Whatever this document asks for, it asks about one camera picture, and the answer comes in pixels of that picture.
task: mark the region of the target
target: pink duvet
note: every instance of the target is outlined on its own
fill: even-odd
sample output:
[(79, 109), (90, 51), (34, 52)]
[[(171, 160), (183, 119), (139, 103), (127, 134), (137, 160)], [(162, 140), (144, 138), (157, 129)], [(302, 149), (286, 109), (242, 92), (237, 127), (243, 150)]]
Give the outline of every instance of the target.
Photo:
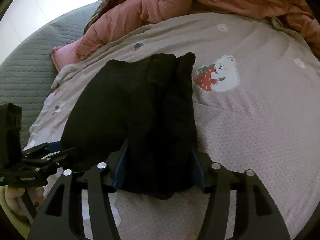
[(320, 26), (305, 0), (127, 0), (106, 12), (78, 41), (54, 48), (51, 57), (60, 71), (143, 25), (194, 11), (236, 13), (255, 19), (281, 16), (287, 27), (299, 32), (320, 57)]

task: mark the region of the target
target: pink pillow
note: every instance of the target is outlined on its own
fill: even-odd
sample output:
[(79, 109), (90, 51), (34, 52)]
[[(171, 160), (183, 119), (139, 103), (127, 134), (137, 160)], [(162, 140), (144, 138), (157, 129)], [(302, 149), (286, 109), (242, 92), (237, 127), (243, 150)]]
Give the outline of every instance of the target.
[(82, 37), (64, 47), (55, 47), (52, 49), (51, 58), (58, 72), (60, 72), (65, 65), (78, 63), (80, 61), (80, 59), (76, 56), (76, 47), (81, 40)]

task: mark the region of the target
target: floor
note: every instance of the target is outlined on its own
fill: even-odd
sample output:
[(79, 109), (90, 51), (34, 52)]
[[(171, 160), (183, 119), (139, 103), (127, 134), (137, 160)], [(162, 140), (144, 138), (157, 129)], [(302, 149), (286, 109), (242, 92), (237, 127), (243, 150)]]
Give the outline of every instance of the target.
[(97, 0), (14, 0), (0, 21), (0, 64), (29, 35), (51, 20)]

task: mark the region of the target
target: black cloth bag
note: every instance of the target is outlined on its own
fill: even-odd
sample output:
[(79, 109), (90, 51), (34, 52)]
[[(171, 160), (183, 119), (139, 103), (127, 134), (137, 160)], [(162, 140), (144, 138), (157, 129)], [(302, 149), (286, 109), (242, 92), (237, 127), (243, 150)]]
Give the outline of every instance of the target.
[(170, 196), (191, 187), (194, 63), (193, 53), (107, 62), (80, 95), (63, 131), (62, 148), (80, 151), (73, 169), (104, 162), (128, 138), (125, 190)]

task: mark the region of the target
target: bear holding strawberry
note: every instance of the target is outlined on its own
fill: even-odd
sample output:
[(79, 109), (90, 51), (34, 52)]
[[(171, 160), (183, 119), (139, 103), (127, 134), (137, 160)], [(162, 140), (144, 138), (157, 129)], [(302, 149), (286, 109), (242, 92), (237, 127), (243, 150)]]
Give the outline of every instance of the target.
[(223, 56), (209, 66), (199, 68), (193, 76), (194, 83), (204, 91), (227, 91), (238, 85), (236, 60)]

